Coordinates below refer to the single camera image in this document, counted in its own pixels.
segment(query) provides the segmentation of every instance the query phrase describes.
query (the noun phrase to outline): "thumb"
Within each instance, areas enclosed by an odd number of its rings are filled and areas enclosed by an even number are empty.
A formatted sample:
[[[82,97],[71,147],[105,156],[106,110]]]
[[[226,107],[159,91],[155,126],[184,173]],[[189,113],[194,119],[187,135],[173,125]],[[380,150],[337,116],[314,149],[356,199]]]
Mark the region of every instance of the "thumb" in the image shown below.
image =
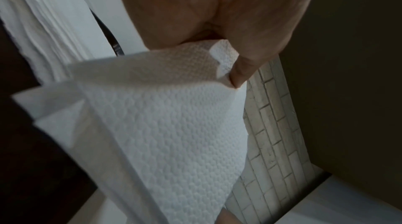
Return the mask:
[[[262,64],[263,62],[239,56],[229,73],[229,78],[233,86],[240,88]]]

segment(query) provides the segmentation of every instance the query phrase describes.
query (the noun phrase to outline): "brick wall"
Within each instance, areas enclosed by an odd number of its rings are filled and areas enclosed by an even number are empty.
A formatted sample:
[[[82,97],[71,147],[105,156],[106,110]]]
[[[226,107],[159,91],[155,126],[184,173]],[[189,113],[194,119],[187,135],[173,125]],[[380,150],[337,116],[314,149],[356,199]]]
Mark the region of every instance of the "brick wall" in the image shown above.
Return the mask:
[[[323,170],[312,165],[279,57],[247,83],[245,169],[226,208],[244,224],[274,223]]]

